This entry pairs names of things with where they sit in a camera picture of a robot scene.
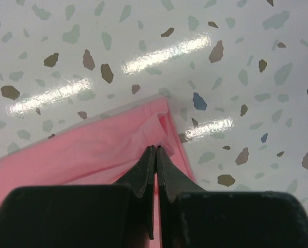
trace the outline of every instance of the terrazzo pattern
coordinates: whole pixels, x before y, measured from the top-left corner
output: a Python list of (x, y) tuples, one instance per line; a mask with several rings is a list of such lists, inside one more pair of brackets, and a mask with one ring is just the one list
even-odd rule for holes
[(308, 213), (308, 1), (0, 0), (0, 158), (160, 95), (200, 186)]

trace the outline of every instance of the pink cloth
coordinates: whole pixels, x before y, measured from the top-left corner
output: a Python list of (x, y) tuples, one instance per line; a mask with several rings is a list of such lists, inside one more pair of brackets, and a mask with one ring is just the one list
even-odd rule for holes
[[(0, 204), (10, 191), (26, 185), (112, 183), (150, 145), (163, 146), (193, 179), (168, 102), (160, 98), (0, 159)], [(159, 247), (158, 219), (155, 206), (151, 247)]]

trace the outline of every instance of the black object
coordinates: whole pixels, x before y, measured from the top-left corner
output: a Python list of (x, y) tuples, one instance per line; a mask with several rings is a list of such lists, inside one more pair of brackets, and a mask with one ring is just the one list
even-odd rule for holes
[(112, 185), (25, 187), (0, 208), (0, 248), (148, 247), (154, 174), (161, 244), (170, 247), (308, 247), (308, 218), (291, 195), (207, 192), (148, 147)]

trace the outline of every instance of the folded fabric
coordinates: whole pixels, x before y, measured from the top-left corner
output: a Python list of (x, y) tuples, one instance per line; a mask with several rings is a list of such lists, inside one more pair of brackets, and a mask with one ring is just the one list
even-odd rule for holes
[[(112, 183), (150, 145), (163, 146), (172, 162), (193, 179), (168, 102), (159, 98), (0, 159), (0, 204), (21, 186)], [(157, 215), (154, 225), (154, 247), (159, 247)]]

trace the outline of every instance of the fabric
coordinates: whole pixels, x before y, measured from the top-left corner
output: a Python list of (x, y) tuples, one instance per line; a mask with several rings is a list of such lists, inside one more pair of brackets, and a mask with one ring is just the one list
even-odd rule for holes
[[(150, 145), (163, 146), (172, 162), (193, 179), (168, 102), (159, 98), (0, 159), (0, 204), (21, 186), (112, 183)], [(154, 224), (157, 239), (158, 216)]]

